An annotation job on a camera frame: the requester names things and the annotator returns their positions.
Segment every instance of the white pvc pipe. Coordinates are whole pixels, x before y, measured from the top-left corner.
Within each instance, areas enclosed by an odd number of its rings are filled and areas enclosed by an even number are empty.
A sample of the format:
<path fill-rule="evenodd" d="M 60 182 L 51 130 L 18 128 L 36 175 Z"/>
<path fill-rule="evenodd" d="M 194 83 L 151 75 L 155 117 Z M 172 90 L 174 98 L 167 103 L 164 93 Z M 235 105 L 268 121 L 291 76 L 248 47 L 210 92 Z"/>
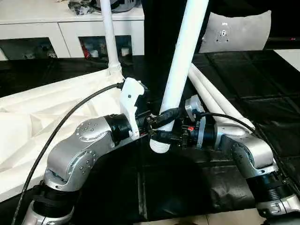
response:
<path fill-rule="evenodd" d="M 179 106 L 208 2 L 187 0 L 160 112 Z M 174 121 L 160 130 L 171 131 L 173 125 Z M 150 140 L 150 147 L 157 153 L 165 153 L 170 145 Z"/>
<path fill-rule="evenodd" d="M 190 68 L 189 70 L 188 77 L 192 82 L 193 86 L 195 87 L 196 91 L 200 95 L 201 99 L 205 103 L 208 110 L 213 113 L 225 114 L 225 112 L 221 109 L 221 107 L 211 96 L 211 94 L 207 91 L 204 85 L 199 81 L 198 77 L 196 76 L 192 68 Z M 225 120 L 227 120 L 226 118 L 216 117 L 216 116 L 214 117 L 214 119 L 216 122 L 220 122 L 220 123 L 223 123 L 225 122 Z"/>
<path fill-rule="evenodd" d="M 113 31 L 113 18 L 110 0 L 100 0 L 101 13 L 105 28 L 105 40 L 108 54 L 108 68 L 111 73 L 122 70 L 118 59 L 116 38 Z"/>
<path fill-rule="evenodd" d="M 204 74 L 192 63 L 190 72 L 189 72 L 189 78 L 191 79 L 191 76 L 195 75 L 198 78 L 198 83 L 193 83 L 193 85 L 196 87 L 197 85 L 201 85 L 205 87 L 205 90 L 209 92 L 210 96 L 214 99 L 214 101 L 217 103 L 218 107 L 214 107 L 210 100 L 208 100 L 206 95 L 202 95 L 200 92 L 203 92 L 202 89 L 199 89 L 198 93 L 201 96 L 202 100 L 204 101 L 205 105 L 212 113 L 217 113 L 219 108 L 221 108 L 226 115 L 235 117 L 243 122 L 245 122 L 247 125 L 251 126 L 252 128 L 255 128 L 254 125 L 243 115 L 222 95 L 222 93 L 204 76 Z"/>

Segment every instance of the floor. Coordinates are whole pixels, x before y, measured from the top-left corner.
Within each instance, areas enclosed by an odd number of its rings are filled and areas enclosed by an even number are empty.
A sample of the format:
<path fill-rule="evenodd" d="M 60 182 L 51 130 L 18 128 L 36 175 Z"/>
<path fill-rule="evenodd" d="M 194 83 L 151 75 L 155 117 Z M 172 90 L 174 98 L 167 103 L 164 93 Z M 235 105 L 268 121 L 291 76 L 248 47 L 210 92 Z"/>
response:
<path fill-rule="evenodd" d="M 261 225 L 264 220 L 264 218 L 259 216 L 256 209 L 249 209 L 195 217 L 145 222 L 135 225 Z"/>

